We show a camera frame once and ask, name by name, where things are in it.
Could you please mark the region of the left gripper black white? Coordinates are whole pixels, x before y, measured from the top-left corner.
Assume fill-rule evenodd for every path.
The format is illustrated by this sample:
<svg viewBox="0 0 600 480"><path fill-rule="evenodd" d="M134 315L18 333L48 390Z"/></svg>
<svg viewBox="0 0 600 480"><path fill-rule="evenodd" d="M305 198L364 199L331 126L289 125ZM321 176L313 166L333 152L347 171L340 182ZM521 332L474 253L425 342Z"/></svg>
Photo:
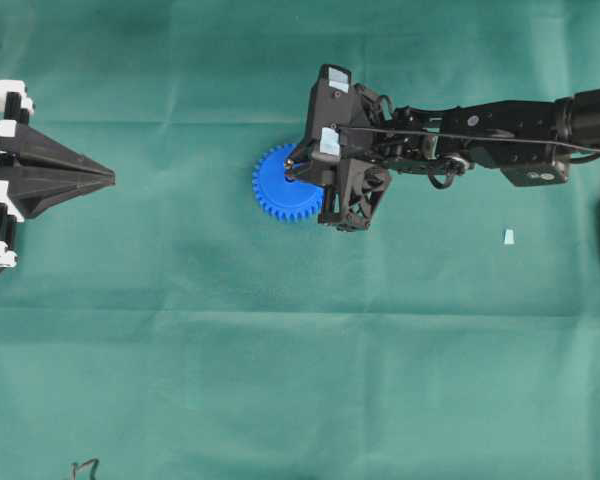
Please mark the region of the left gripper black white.
<svg viewBox="0 0 600 480"><path fill-rule="evenodd" d="M0 151L0 273L18 263L20 223L115 184L113 170L27 126L34 112L24 81L0 80L0 139L15 137L20 162L36 166L16 167L15 158Z"/></svg>

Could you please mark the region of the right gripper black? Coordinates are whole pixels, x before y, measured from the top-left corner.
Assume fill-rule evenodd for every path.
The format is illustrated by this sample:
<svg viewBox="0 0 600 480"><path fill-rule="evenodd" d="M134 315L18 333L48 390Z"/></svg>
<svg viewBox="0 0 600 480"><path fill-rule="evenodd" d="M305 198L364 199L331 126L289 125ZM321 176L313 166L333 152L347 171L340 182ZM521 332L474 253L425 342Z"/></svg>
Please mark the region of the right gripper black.
<svg viewBox="0 0 600 480"><path fill-rule="evenodd" d="M374 151L387 98L352 81L350 70L323 64L310 90L305 133L289 155L285 175L321 187L318 222L364 231L391 182Z"/></svg>

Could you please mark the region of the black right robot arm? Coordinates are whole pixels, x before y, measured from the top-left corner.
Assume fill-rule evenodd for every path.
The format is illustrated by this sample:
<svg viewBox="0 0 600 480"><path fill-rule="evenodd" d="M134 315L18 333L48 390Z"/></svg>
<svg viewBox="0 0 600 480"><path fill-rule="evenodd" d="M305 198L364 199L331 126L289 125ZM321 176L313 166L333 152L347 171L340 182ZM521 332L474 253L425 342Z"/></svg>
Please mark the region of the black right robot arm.
<svg viewBox="0 0 600 480"><path fill-rule="evenodd" d="M393 173L422 175L444 190L481 166L531 187L563 184L572 165L598 158L600 89L426 110L397 107L349 70L324 64L285 175L323 189L319 223L355 232L370 227Z"/></svg>

